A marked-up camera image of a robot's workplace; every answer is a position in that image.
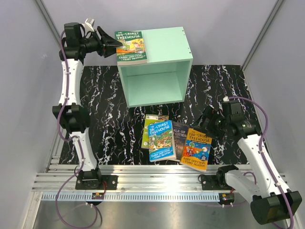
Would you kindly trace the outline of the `dark Tale of Two Cities book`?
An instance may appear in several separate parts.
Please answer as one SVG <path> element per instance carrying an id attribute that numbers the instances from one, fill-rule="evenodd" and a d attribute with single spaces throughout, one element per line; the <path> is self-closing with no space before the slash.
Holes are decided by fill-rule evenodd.
<path id="1" fill-rule="evenodd" d="M 173 135 L 175 142 L 176 161 L 180 162 L 183 154 L 183 148 L 188 132 L 188 125 L 178 122 L 172 122 Z"/>

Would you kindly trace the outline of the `green 104-Storey Treehouse book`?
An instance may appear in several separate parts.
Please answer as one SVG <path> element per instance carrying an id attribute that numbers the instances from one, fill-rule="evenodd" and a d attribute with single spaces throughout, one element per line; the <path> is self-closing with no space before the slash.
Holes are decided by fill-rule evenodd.
<path id="1" fill-rule="evenodd" d="M 141 31 L 116 31 L 115 39 L 122 46 L 116 48 L 118 65 L 135 65 L 147 63 L 143 34 Z"/>

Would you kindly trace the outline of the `blue 26-Storey Treehouse book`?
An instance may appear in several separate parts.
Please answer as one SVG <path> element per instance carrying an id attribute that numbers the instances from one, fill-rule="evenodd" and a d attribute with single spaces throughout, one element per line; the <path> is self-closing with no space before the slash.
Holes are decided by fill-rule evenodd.
<path id="1" fill-rule="evenodd" d="M 176 159 L 171 120 L 149 125 L 148 142 L 150 162 Z"/>

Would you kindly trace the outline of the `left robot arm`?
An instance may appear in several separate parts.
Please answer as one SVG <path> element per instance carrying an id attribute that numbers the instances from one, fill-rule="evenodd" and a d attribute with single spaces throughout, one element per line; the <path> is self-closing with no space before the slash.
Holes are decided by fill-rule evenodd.
<path id="1" fill-rule="evenodd" d="M 93 27 L 94 19 L 85 23 L 64 24 L 61 34 L 59 57 L 62 64 L 62 91 L 52 113 L 57 119 L 57 128 L 64 129 L 77 152 L 80 168 L 75 172 L 76 189 L 98 189 L 105 184 L 97 160 L 93 155 L 89 138 L 90 115 L 81 106 L 80 84 L 87 54 L 95 52 L 107 58 L 116 53 L 122 44 L 109 36 L 100 26 Z"/>

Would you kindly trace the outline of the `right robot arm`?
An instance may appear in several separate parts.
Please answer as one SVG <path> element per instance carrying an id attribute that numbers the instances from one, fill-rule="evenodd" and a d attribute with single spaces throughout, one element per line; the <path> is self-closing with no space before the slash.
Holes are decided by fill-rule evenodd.
<path id="1" fill-rule="evenodd" d="M 302 203 L 301 194 L 290 189 L 266 150 L 264 138 L 268 124 L 261 129 L 254 119 L 247 119 L 240 100 L 239 96 L 225 97 L 219 110 L 207 106 L 191 126 L 215 140 L 231 137 L 247 157 L 255 176 L 252 182 L 237 166 L 223 166 L 217 170 L 216 185 L 238 191 L 260 225 L 288 219 L 292 229 L 294 215 Z"/>

